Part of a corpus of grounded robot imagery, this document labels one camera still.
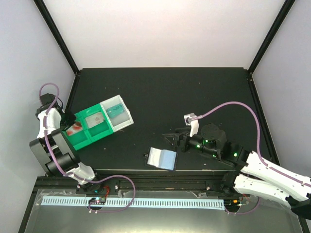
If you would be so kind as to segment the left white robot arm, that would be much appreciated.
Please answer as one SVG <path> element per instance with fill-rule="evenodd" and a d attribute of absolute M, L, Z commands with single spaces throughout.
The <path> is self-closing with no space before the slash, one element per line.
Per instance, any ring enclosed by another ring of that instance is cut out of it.
<path fill-rule="evenodd" d="M 76 116 L 70 111 L 65 112 L 57 100 L 56 95 L 49 93 L 40 96 L 41 106 L 35 115 L 40 123 L 39 133 L 29 143 L 30 149 L 46 175 L 70 177 L 79 185 L 87 184 L 92 193 L 101 193 L 104 181 L 96 177 L 92 167 L 81 162 L 67 138 L 68 130 L 80 127 Z"/>

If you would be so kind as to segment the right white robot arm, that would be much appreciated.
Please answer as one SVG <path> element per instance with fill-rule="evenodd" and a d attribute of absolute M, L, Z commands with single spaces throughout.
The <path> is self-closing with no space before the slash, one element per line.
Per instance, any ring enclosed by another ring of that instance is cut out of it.
<path fill-rule="evenodd" d="M 220 183 L 220 192 L 227 196 L 234 193 L 249 194 L 278 202 L 299 217 L 311 218 L 311 179 L 263 159 L 257 152 L 228 141 L 223 130 L 210 123 L 200 133 L 191 127 L 176 129 L 163 137 L 173 150 L 197 150 L 230 166 Z"/>

